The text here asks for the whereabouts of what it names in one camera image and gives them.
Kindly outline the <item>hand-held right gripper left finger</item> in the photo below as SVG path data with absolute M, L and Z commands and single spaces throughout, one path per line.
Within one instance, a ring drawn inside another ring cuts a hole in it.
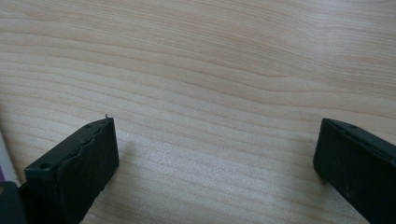
M 114 119 L 84 125 L 24 169 L 29 224 L 79 224 L 119 166 Z

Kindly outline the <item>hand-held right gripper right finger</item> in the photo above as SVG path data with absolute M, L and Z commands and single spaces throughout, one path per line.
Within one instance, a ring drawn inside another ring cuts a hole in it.
M 371 224 L 396 224 L 396 146 L 335 119 L 321 122 L 314 169 Z

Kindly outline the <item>white and purple toothpaste tube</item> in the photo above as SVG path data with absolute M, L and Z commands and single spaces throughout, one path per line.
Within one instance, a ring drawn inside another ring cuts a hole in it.
M 0 131 L 0 182 L 11 181 L 18 187 L 21 185 L 20 179 L 9 156 L 5 140 Z

